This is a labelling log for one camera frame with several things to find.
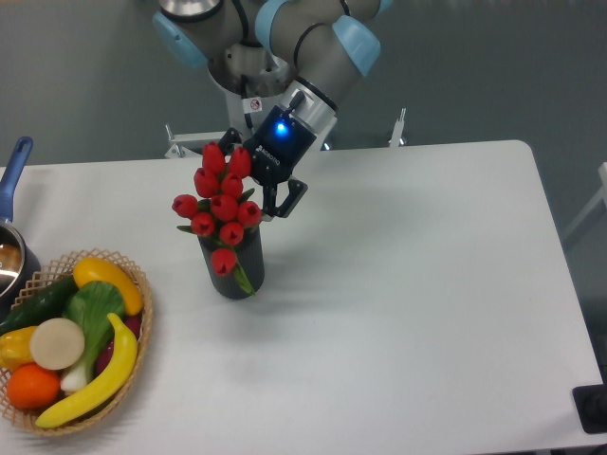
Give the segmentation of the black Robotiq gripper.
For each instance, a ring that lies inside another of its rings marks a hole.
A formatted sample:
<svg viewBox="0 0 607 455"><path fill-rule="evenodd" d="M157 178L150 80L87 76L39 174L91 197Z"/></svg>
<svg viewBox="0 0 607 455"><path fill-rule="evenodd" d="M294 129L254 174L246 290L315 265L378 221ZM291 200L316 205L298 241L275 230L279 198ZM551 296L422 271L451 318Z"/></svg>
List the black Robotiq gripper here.
<svg viewBox="0 0 607 455"><path fill-rule="evenodd" d="M247 139L230 127L217 141L224 155L242 147L251 156L250 176L263 186L262 219L287 218L308 190L301 180L290 177L316 136L299 121L286 116L285 109L274 106L255 134ZM278 184L286 182L287 196L277 204Z"/></svg>

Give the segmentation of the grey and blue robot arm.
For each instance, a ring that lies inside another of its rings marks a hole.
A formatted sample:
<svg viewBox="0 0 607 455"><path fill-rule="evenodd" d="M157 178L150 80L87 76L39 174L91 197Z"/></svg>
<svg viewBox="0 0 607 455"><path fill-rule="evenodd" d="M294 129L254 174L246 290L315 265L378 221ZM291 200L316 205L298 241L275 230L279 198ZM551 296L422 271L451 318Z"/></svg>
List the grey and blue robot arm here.
<svg viewBox="0 0 607 455"><path fill-rule="evenodd" d="M161 1L153 27L183 64L208 69L230 127L219 144L251 154L266 219L286 218L307 190L293 175L320 149L380 42L365 25L389 1Z"/></svg>

